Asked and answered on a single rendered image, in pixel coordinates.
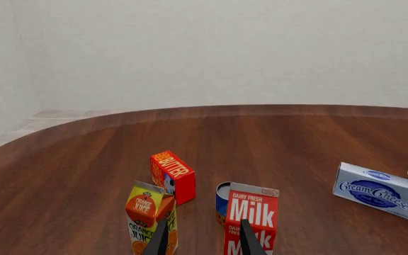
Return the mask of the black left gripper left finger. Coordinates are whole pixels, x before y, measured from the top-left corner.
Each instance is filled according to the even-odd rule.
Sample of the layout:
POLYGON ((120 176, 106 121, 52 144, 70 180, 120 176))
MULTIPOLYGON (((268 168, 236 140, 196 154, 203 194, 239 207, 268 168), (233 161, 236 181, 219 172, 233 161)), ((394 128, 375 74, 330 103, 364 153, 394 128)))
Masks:
POLYGON ((162 219, 159 221, 159 224, 149 243, 144 248, 142 255, 166 255, 168 240, 169 230, 167 219, 162 219))

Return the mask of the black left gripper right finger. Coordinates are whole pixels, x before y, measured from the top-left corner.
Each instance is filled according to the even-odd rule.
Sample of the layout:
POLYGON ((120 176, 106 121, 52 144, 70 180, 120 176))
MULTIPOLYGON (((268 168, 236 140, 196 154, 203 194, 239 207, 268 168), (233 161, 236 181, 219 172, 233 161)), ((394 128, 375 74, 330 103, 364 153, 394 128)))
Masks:
POLYGON ((267 255, 247 219, 241 220, 240 243, 243 255, 267 255))

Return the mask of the orange juice carton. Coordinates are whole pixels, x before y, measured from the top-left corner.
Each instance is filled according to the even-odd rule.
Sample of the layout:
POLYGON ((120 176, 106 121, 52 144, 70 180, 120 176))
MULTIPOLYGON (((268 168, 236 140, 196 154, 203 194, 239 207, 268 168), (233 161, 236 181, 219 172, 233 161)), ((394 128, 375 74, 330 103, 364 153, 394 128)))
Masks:
POLYGON ((168 242, 161 255, 174 255, 178 247, 176 201, 159 186, 135 181, 125 204, 127 225, 134 255, 141 255, 160 220, 166 220, 168 242))

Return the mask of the red milk carton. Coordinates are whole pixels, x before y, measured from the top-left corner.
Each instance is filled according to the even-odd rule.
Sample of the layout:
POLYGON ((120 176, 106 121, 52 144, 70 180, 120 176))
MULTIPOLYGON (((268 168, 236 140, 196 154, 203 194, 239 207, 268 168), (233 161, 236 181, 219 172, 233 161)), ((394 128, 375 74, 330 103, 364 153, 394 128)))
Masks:
POLYGON ((230 184, 225 219, 224 255, 245 255, 240 242, 242 220, 248 220, 257 242, 272 255, 276 240, 279 191, 272 188, 230 184))

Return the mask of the blue tin can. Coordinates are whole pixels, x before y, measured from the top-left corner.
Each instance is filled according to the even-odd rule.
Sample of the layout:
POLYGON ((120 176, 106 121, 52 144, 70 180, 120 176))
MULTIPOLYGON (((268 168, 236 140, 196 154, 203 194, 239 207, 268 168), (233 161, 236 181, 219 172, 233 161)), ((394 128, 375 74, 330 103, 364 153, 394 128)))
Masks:
POLYGON ((215 189, 215 218, 223 227, 225 226, 231 183, 222 182, 215 189))

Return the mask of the red butter box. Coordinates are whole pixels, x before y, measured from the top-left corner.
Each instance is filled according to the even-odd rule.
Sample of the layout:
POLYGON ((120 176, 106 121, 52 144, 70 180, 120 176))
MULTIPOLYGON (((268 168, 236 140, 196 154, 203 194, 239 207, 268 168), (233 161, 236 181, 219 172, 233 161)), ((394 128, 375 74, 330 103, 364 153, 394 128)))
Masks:
POLYGON ((196 173, 169 150, 150 157, 152 180, 166 193, 174 195, 176 205, 183 205, 196 196, 196 173))

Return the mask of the cream cheese box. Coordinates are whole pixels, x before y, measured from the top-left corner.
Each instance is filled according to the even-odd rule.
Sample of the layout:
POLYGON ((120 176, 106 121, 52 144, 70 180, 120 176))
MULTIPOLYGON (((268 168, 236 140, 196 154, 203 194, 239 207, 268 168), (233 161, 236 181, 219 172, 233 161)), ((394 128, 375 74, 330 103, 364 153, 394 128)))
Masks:
POLYGON ((408 219, 408 179, 340 163, 333 195, 408 219))

